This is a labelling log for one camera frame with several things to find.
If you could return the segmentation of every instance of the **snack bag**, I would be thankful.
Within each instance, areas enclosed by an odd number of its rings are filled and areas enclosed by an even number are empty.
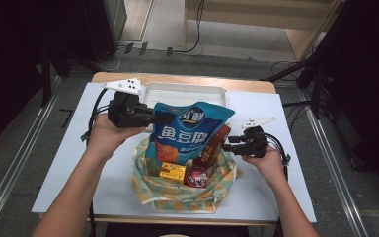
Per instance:
[[[174,107],[157,103],[155,115],[172,116],[169,124],[153,124],[146,158],[186,165],[195,159],[213,134],[235,114],[225,107],[197,102],[191,106]]]

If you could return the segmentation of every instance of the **hand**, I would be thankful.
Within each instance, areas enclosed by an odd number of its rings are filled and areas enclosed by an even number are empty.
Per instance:
[[[268,146],[266,148],[266,155],[263,158],[242,156],[242,159],[257,167],[258,171],[271,187],[272,184],[285,181],[284,172],[282,170],[281,154],[275,148]]]
[[[107,161],[128,137],[144,130],[145,127],[117,128],[108,120],[107,114],[98,115],[95,118],[86,152]]]

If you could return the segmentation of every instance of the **white table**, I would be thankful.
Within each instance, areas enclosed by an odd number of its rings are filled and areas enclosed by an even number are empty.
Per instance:
[[[46,213],[78,163],[85,150],[85,142],[82,142],[80,137],[87,130],[92,107],[101,90],[100,83],[87,85],[32,212]],[[100,106],[106,105],[113,94],[113,91],[107,91]],[[308,219],[316,222],[279,95],[228,90],[227,105],[236,112],[228,120],[232,128],[231,135],[241,135],[242,123],[248,118],[276,118],[275,121],[262,125],[262,128],[265,132],[277,137],[286,153],[291,155],[292,159],[288,168],[289,184]],[[130,174],[134,147],[148,135],[148,133],[143,133],[129,138],[105,166],[94,196],[97,221],[227,225],[275,223],[278,212],[271,189],[257,169],[242,161],[239,156],[234,156],[234,159],[244,173],[233,184],[228,197],[222,201],[214,214],[161,213],[153,210],[150,205],[142,205],[132,189]]]

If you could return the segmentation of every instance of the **cable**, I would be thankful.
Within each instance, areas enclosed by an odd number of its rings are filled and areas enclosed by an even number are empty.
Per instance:
[[[193,45],[193,47],[189,50],[185,50],[185,51],[172,51],[174,53],[187,53],[187,52],[191,52],[193,51],[199,44],[199,38],[200,38],[200,32],[199,32],[199,25],[201,23],[201,18],[202,18],[202,12],[204,11],[204,0],[200,0],[199,1],[199,5],[198,5],[198,10],[196,11],[196,28],[197,28],[197,37],[196,37],[196,42],[195,44]]]
[[[100,114],[100,113],[102,113],[102,112],[104,112],[104,111],[107,111],[108,109],[109,109],[108,106],[104,106],[104,107],[102,107],[102,108],[98,108],[98,112],[97,112],[97,114]]]
[[[272,83],[277,81],[277,80],[292,81],[292,80],[283,79],[283,77],[285,77],[287,75],[291,75],[294,78],[298,79],[296,76],[293,75],[293,73],[298,71],[298,70],[300,70],[301,73],[304,73],[303,69],[305,67],[307,69],[307,66],[313,61],[311,59],[311,57],[315,54],[315,51],[318,49],[318,47],[319,47],[319,45],[312,47],[312,49],[306,54],[306,56],[304,57],[304,59],[302,61],[290,62],[288,68],[286,68],[285,70],[282,70],[281,72],[279,72],[277,74],[273,73],[273,66],[275,66],[275,64],[278,64],[280,62],[274,63],[271,67],[272,76],[267,77],[267,78],[263,78],[263,79],[258,79],[258,80],[259,81],[268,81],[268,82],[272,82]]]
[[[272,76],[275,75],[274,71],[273,71],[273,68],[275,65],[279,64],[279,63],[288,63],[288,67],[287,68],[290,68],[292,64],[295,64],[297,65],[298,62],[292,62],[292,61],[277,61],[275,62],[271,67],[270,67],[270,72],[272,73]],[[284,79],[284,78],[281,78],[279,80],[281,81],[295,81],[298,77],[295,76],[293,73],[290,73],[290,75],[293,77],[292,79]]]
[[[114,70],[117,70],[119,68],[119,57],[118,57],[118,53],[122,50],[124,50],[125,47],[122,47],[122,48],[118,48],[118,50],[116,51],[115,53],[115,58],[116,58],[116,67],[115,68],[112,68],[112,69],[108,69],[106,67],[104,67],[103,65],[97,63],[100,67],[102,67],[104,70],[106,71],[109,71],[109,72],[113,72]]]
[[[279,151],[281,158],[282,158],[282,165],[284,167],[284,175],[285,179],[288,181],[288,170],[287,166],[288,163],[290,162],[290,155],[286,155],[284,148],[282,147],[281,142],[273,135],[267,133],[267,132],[253,132],[252,134],[256,135],[257,137],[264,136],[266,139],[270,139],[272,141],[272,144],[275,145],[275,149]]]
[[[291,102],[291,103],[284,103],[282,104],[283,108],[292,107],[292,106],[303,106],[303,105],[309,105],[312,101],[301,101],[301,102]]]
[[[292,133],[292,130],[293,130],[293,127],[294,127],[294,123],[298,120],[298,119],[300,119],[300,118],[302,118],[304,115],[306,115],[306,113],[307,113],[307,111],[308,110],[310,110],[310,106],[309,105],[304,105],[304,106],[301,106],[300,107],[300,109],[297,111],[297,114],[294,116],[294,119],[293,119],[293,121],[290,123],[290,125],[288,126],[288,129],[289,129],[289,131],[290,131],[290,134]]]

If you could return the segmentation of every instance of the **packaging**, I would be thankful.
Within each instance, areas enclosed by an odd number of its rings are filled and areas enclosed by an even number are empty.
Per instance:
[[[136,146],[131,183],[140,202],[156,211],[214,213],[227,197],[233,183],[242,175],[233,157],[221,149],[213,174],[202,189],[160,178],[161,166],[156,160],[145,157],[148,143],[149,138],[145,138]],[[150,170],[156,169],[159,169],[156,175],[149,174]]]
[[[172,116],[169,124],[153,124],[149,137],[146,158],[155,159],[161,164],[169,162],[186,165],[195,159],[213,134],[235,114],[222,106],[197,102],[186,107],[174,107],[157,103],[154,114]]]
[[[185,166],[162,162],[162,169],[159,173],[159,177],[183,184],[185,175]]]
[[[226,142],[230,130],[228,125],[223,124],[192,163],[208,170],[216,162],[221,146]]]
[[[202,166],[192,166],[187,170],[186,185],[204,188],[208,183],[207,170]]]

